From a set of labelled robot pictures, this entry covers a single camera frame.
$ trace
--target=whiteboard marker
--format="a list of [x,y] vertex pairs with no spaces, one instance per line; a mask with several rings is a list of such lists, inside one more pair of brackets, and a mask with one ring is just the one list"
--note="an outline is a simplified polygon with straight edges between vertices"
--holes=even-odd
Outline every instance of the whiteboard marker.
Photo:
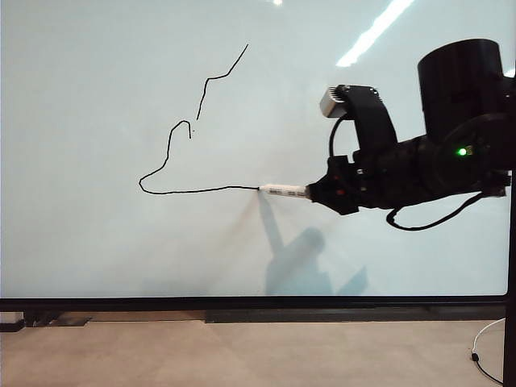
[[260,191],[271,195],[310,199],[308,187],[302,185],[266,184],[260,186]]

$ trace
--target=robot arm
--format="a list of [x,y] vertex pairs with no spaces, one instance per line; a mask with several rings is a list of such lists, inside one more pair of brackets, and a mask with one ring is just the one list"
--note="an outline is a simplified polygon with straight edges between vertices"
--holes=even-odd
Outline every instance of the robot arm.
[[[339,85],[326,92],[322,112],[338,120],[327,174],[307,187],[312,202],[339,214],[359,206],[393,209],[388,222],[397,226],[393,216],[404,206],[478,192],[460,212],[480,198],[506,194],[508,171],[516,169],[516,88],[513,78],[503,76],[498,45],[446,45],[425,56],[418,72],[427,133],[400,143],[374,88]],[[344,120],[355,122],[360,145],[353,163],[333,150]]]

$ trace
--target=black wire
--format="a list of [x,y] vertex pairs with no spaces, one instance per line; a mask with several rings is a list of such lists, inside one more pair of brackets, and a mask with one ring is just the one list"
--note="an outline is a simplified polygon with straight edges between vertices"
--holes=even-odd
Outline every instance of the black wire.
[[205,80],[205,82],[204,82],[204,90],[202,91],[201,102],[199,102],[199,109],[198,109],[198,112],[197,112],[196,120],[199,119],[199,115],[201,115],[202,101],[204,101],[204,97],[206,96],[206,87],[208,86],[208,82],[212,81],[214,79],[220,79],[220,78],[227,77],[231,73],[231,71],[233,71],[233,69],[235,68],[236,64],[239,63],[240,58],[242,57],[242,55],[245,52],[245,50],[248,49],[248,47],[249,47],[249,44],[246,44],[245,47],[243,48],[243,51],[240,53],[239,57],[236,58],[235,63],[233,63],[233,65],[227,71],[227,73],[225,73],[224,75],[219,75],[218,77],[209,77],[209,78],[207,78]]
[[493,376],[489,375],[489,373],[482,368],[479,360],[475,360],[475,364],[478,367],[478,369],[480,370],[480,372],[482,372],[491,381],[494,381],[495,383],[498,383],[499,385],[503,385],[503,383],[501,381],[499,381],[496,377],[493,377]]
[[217,187],[217,188],[206,188],[206,189],[189,189],[189,190],[186,190],[186,191],[166,191],[166,192],[155,192],[155,191],[149,191],[148,189],[145,189],[144,186],[142,185],[142,182],[147,178],[147,177],[150,177],[152,176],[153,174],[155,173],[158,173],[161,169],[163,169],[165,167],[165,165],[167,164],[167,162],[169,161],[169,157],[170,157],[170,143],[172,142],[172,133],[174,132],[174,130],[179,127],[182,123],[186,123],[188,125],[188,133],[189,133],[189,136],[191,138],[191,131],[190,131],[190,122],[189,121],[186,121],[186,120],[181,120],[179,123],[176,124],[175,127],[173,127],[171,130],[170,130],[170,133],[169,133],[169,142],[167,144],[167,156],[165,157],[164,159],[164,162],[163,164],[158,168],[156,169],[155,171],[152,171],[150,173],[148,173],[147,175],[143,176],[141,179],[139,179],[138,181],[138,184],[139,184],[139,187],[144,191],[146,192],[147,194],[153,194],[153,195],[168,195],[168,194],[196,194],[196,193],[201,193],[201,192],[211,192],[211,191],[220,191],[222,189],[255,189],[255,190],[258,190],[260,189],[259,187],[248,187],[248,186],[245,186],[245,185],[225,185],[223,187]]
[[469,198],[468,200],[466,200],[464,203],[462,203],[462,205],[459,208],[457,208],[455,211],[451,212],[450,214],[446,215],[444,218],[441,218],[441,219],[439,219],[436,222],[427,224],[426,226],[404,227],[404,226],[400,226],[399,224],[397,224],[394,221],[394,217],[396,216],[398,211],[401,210],[403,207],[395,208],[394,210],[390,211],[387,214],[387,217],[385,218],[385,220],[392,227],[396,227],[396,228],[398,228],[400,230],[405,230],[405,231],[421,231],[421,230],[426,230],[428,228],[435,227],[435,226],[438,226],[441,223],[446,222],[448,219],[451,219],[454,216],[458,215],[464,208],[466,208],[467,206],[471,206],[473,203],[478,202],[482,198],[485,198],[485,194],[479,193],[479,194],[473,196],[472,198]]
[[335,140],[335,133],[337,132],[337,129],[339,129],[340,123],[344,121],[344,116],[340,117],[336,122],[333,128],[331,129],[330,133],[330,141],[328,143],[329,151],[330,151],[330,157],[334,157],[335,153],[333,152],[333,142]]

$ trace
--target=black line drawing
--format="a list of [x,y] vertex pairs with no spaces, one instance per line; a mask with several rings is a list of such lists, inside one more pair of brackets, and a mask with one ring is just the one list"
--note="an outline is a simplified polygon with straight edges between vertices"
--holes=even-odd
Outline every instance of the black line drawing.
[[[204,101],[204,97],[206,96],[206,87],[208,86],[208,81],[210,80],[213,80],[213,79],[220,79],[220,78],[224,78],[224,77],[227,77],[231,71],[233,71],[233,69],[235,68],[235,66],[239,63],[240,59],[242,58],[243,54],[245,53],[245,50],[248,49],[248,46],[249,44],[246,44],[245,48],[243,49],[243,51],[240,53],[239,57],[236,59],[235,63],[233,63],[233,65],[230,67],[229,71],[224,74],[224,75],[221,75],[221,76],[218,76],[218,77],[209,77],[206,79],[206,81],[204,82],[204,90],[202,91],[202,97],[201,97],[201,101],[199,102],[199,108],[198,108],[198,112],[197,112],[197,118],[196,120],[199,120],[199,115],[201,114],[201,108],[202,108],[202,102]],[[190,121],[186,120],[186,119],[182,119],[179,123],[177,123],[172,129],[170,129],[170,133],[169,133],[169,141],[167,142],[167,154],[166,154],[166,157],[163,161],[163,164],[156,170],[146,174],[145,176],[141,177],[138,181],[138,185],[139,187],[147,194],[153,194],[153,195],[168,195],[168,194],[197,194],[197,193],[201,193],[201,192],[211,192],[211,191],[220,191],[222,189],[254,189],[254,190],[258,190],[259,187],[249,187],[249,186],[245,186],[245,185],[225,185],[223,187],[216,187],[216,188],[206,188],[206,189],[192,189],[192,190],[184,190],[184,191],[165,191],[165,192],[156,192],[156,191],[150,191],[148,189],[145,189],[144,188],[144,185],[142,184],[143,181],[147,178],[147,177],[150,177],[152,175],[154,175],[155,173],[158,173],[161,169],[163,169],[165,167],[165,165],[167,164],[167,162],[169,161],[169,157],[170,157],[170,145],[172,143],[172,133],[181,125],[185,123],[186,125],[188,125],[188,137],[190,139],[192,139],[192,125],[190,124]]]
[[204,101],[204,97],[206,96],[206,87],[208,87],[208,82],[209,81],[213,81],[215,79],[225,78],[229,74],[231,74],[231,71],[233,71],[233,69],[235,68],[237,63],[239,63],[240,58],[242,58],[243,54],[245,53],[245,50],[247,50],[248,47],[249,47],[249,44],[246,44],[245,47],[243,48],[242,52],[240,53],[239,57],[236,58],[235,63],[233,63],[233,65],[230,67],[230,69],[227,71],[227,73],[225,73],[224,75],[219,75],[218,77],[209,77],[209,78],[207,78],[205,80],[205,82],[204,82],[204,90],[202,91],[201,101],[199,102],[199,109],[197,110],[197,118],[196,118],[196,120],[198,120],[199,119],[199,115],[201,115],[202,102]]

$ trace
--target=gray floor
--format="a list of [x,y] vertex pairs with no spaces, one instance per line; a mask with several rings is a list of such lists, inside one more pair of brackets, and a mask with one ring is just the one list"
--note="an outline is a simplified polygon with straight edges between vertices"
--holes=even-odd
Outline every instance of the gray floor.
[[[494,385],[488,322],[90,322],[2,335],[2,386]],[[482,336],[501,377],[503,324]]]

